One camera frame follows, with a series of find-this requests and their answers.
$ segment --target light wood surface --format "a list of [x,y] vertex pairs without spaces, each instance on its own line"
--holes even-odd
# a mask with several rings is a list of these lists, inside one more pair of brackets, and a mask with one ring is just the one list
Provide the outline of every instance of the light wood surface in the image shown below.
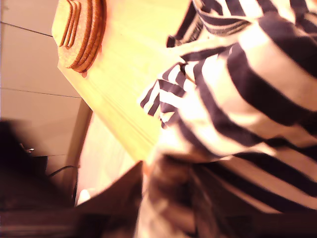
[[137,104],[143,90],[174,59],[165,48],[187,10],[187,0],[107,0],[106,31],[85,74],[58,68],[134,160],[145,160],[160,122]]

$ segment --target cork coaster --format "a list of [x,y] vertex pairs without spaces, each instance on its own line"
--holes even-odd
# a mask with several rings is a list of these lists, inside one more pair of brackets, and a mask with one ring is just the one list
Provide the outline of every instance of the cork coaster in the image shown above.
[[52,26],[52,36],[59,47],[64,44],[72,13],[73,6],[69,0],[58,1]]
[[77,12],[75,13],[75,21],[74,21],[73,29],[71,31],[70,41],[69,41],[69,43],[67,44],[66,47],[72,47],[72,45],[74,44],[76,31],[77,31],[77,26],[78,26],[79,14],[80,14],[80,10],[81,10],[80,2],[77,2],[77,1],[74,1],[74,0],[73,0],[73,2],[77,5]]
[[72,68],[78,68],[80,65],[82,65],[86,61],[97,39],[97,35],[100,29],[99,24],[102,21],[102,14],[103,14],[102,4],[101,4],[101,0],[92,0],[92,4],[93,4],[93,18],[92,18],[92,26],[91,26],[91,32],[90,32],[88,44],[79,62],[73,65]]
[[73,12],[72,12],[72,15],[71,15],[71,18],[70,18],[68,31],[67,31],[67,34],[66,34],[66,37],[65,37],[65,41],[64,41],[64,44],[63,44],[64,46],[67,46],[68,43],[69,43],[70,35],[71,35],[72,29],[73,29],[73,26],[74,26],[75,14],[78,11],[77,5],[72,0],[69,0],[69,2],[70,2],[70,4],[73,7]]
[[81,4],[79,20],[74,43],[72,47],[58,47],[59,62],[66,68],[76,65],[83,55],[91,31],[92,24],[92,2],[91,0],[77,0]]
[[103,41],[105,26],[106,26],[106,14],[102,11],[101,19],[100,19],[100,23],[99,23],[99,29],[98,29],[98,33],[97,33],[97,38],[94,42],[94,45],[93,45],[87,59],[79,67],[74,69],[76,72],[85,72],[91,66],[92,62],[94,61],[95,57],[97,56],[97,52],[98,52],[98,49],[101,45],[101,42]]

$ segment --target dark object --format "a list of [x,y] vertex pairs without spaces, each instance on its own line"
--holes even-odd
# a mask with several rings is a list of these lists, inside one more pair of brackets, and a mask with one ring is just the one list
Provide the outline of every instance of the dark object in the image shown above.
[[317,237],[317,213],[262,213],[228,192],[202,165],[192,169],[191,188],[199,237]]
[[121,238],[133,236],[142,162],[100,195],[73,207],[37,169],[11,124],[0,122],[0,237]]

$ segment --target navy and white stripes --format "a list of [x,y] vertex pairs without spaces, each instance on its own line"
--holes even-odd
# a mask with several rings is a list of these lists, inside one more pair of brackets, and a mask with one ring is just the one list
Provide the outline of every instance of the navy and white stripes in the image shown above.
[[[315,2],[193,0],[167,42],[179,61],[140,100],[164,127],[150,179],[160,181],[156,189],[177,183],[160,169],[168,157],[205,163],[224,188],[262,212],[317,209]],[[166,210],[181,206],[167,202]]]

